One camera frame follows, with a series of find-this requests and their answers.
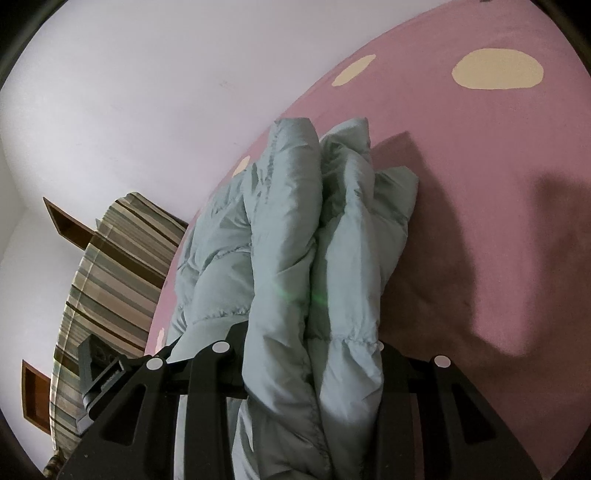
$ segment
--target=light blue puffer jacket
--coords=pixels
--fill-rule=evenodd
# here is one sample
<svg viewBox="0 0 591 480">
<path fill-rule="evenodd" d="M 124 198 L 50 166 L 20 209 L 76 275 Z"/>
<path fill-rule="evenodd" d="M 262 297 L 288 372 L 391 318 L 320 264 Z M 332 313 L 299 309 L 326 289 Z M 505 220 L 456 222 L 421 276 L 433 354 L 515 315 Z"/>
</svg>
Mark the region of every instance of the light blue puffer jacket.
<svg viewBox="0 0 591 480">
<path fill-rule="evenodd" d="M 168 361 L 249 321 L 249 398 L 229 402 L 236 478 L 361 477 L 383 382 L 379 299 L 417 183 L 405 167 L 374 172 L 366 119 L 321 141 L 309 120 L 283 119 L 199 217 L 178 265 Z"/>
</svg>

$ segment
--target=beige spot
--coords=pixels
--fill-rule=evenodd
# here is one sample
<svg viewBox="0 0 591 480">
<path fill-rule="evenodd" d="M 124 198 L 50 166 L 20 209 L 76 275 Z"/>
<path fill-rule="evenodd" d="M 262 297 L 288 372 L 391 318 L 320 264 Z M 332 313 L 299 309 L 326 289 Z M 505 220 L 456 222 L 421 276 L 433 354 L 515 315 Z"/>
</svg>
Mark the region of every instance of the beige spot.
<svg viewBox="0 0 591 480">
<path fill-rule="evenodd" d="M 232 177 L 235 175 L 238 175 L 242 170 L 244 170 L 247 166 L 248 166 L 248 162 L 250 162 L 251 160 L 251 156 L 247 155 L 246 157 L 244 157 L 240 163 L 238 164 L 238 166 L 236 167 L 236 170 L 234 170 L 234 173 L 232 174 Z"/>
<path fill-rule="evenodd" d="M 476 90 L 530 88 L 544 77 L 542 65 L 527 53 L 507 48 L 471 51 L 452 70 L 458 85 Z"/>
<path fill-rule="evenodd" d="M 164 347 L 164 344 L 166 343 L 165 334 L 166 332 L 164 328 L 161 328 L 158 332 L 158 338 L 156 340 L 156 351 L 154 353 L 158 353 Z"/>
<path fill-rule="evenodd" d="M 353 80 L 374 60 L 375 55 L 366 55 L 365 57 L 361 57 L 359 60 L 354 61 L 351 65 L 349 65 L 337 75 L 337 78 L 335 78 L 334 82 L 332 83 L 333 87 L 340 87 L 341 85 Z"/>
</svg>

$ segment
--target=wall shelf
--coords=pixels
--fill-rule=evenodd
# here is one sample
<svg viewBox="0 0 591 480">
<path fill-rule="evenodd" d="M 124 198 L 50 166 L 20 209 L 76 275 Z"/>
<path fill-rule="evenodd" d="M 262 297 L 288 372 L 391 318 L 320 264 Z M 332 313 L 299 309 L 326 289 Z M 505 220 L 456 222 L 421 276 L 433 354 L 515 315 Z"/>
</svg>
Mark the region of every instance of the wall shelf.
<svg viewBox="0 0 591 480">
<path fill-rule="evenodd" d="M 43 197 L 49 216 L 55 225 L 57 233 L 78 248 L 86 250 L 94 232 L 83 223 L 68 215 L 62 209 Z"/>
<path fill-rule="evenodd" d="M 35 427 L 51 434 L 49 425 L 50 380 L 22 361 L 22 414 Z"/>
</svg>

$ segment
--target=white wall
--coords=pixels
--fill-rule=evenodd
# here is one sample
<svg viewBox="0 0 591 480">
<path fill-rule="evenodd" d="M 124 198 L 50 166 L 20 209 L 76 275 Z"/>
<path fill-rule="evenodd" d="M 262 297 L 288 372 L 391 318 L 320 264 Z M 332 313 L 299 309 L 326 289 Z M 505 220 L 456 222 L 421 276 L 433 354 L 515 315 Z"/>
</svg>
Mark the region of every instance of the white wall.
<svg viewBox="0 0 591 480">
<path fill-rule="evenodd" d="M 447 0 L 69 0 L 0 93 L 28 207 L 93 226 L 137 190 L 190 219 L 317 79 Z"/>
<path fill-rule="evenodd" d="M 0 142 L 0 261 L 24 211 L 25 205 L 17 192 Z"/>
<path fill-rule="evenodd" d="M 39 468 L 53 448 L 51 437 L 22 416 L 21 362 L 51 377 L 61 315 L 81 257 L 82 250 L 28 210 L 0 263 L 0 408 Z"/>
</svg>

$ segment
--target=black metal bracket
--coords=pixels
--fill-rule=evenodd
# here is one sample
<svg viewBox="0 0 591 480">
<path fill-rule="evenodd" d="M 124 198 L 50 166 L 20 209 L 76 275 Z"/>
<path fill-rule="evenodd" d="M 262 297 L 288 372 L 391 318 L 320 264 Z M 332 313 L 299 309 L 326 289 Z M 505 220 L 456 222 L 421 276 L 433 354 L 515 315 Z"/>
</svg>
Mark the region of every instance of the black metal bracket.
<svg viewBox="0 0 591 480">
<path fill-rule="evenodd" d="M 226 398 L 246 398 L 247 328 L 248 322 L 234 325 L 225 341 L 190 360 L 167 364 L 171 345 L 154 357 L 118 355 L 95 378 L 85 376 L 87 413 L 79 426 L 86 433 L 58 479 L 171 480 L 178 399 L 188 394 L 185 478 L 232 480 Z M 91 371 L 93 350 L 82 351 L 85 371 Z M 425 362 L 384 345 L 382 364 L 384 393 L 366 480 L 414 480 L 417 434 L 425 480 L 541 479 L 509 428 L 449 358 Z M 413 420 L 413 395 L 420 427 Z"/>
</svg>

